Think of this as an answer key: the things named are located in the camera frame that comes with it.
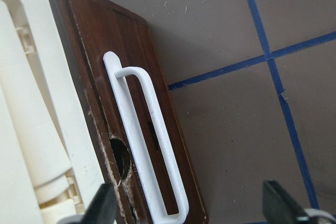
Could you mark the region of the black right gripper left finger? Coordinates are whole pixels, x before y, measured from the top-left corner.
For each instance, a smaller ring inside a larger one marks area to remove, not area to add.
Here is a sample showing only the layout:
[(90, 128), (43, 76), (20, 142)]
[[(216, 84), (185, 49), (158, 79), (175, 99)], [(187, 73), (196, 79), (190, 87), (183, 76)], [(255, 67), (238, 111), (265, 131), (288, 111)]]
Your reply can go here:
[(114, 223), (116, 210), (113, 184), (102, 184), (81, 219), (81, 223)]

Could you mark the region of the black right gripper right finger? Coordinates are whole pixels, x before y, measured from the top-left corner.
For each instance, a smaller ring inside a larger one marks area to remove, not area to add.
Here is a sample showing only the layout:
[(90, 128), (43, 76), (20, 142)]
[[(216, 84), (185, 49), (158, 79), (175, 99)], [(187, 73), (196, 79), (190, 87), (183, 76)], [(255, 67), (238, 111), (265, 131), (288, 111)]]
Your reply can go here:
[(268, 223), (309, 222), (308, 214), (276, 180), (264, 180), (262, 186), (263, 215)]

